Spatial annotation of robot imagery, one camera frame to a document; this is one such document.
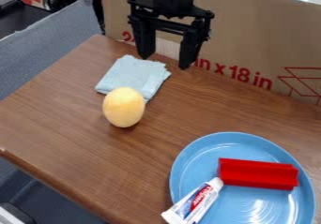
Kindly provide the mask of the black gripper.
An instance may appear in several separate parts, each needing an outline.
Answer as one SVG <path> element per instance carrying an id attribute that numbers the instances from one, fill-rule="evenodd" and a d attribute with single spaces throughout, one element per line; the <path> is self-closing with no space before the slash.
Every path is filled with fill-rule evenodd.
<path id="1" fill-rule="evenodd" d="M 129 23 L 139 56 L 147 59 L 155 52 L 155 30 L 182 36 L 179 68 L 187 69 L 198 57 L 202 44 L 211 38 L 214 13 L 195 5 L 173 9 L 158 7 L 153 0 L 129 0 Z"/>

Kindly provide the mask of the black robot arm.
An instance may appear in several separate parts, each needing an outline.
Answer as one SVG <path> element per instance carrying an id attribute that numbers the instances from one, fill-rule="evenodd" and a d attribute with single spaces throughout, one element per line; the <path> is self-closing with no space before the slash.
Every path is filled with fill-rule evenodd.
<path id="1" fill-rule="evenodd" d="M 205 41 L 211 38 L 214 13 L 197 7 L 194 0 L 129 0 L 138 54 L 147 59 L 155 53 L 158 31 L 182 36 L 179 68 L 187 69 L 198 58 Z"/>

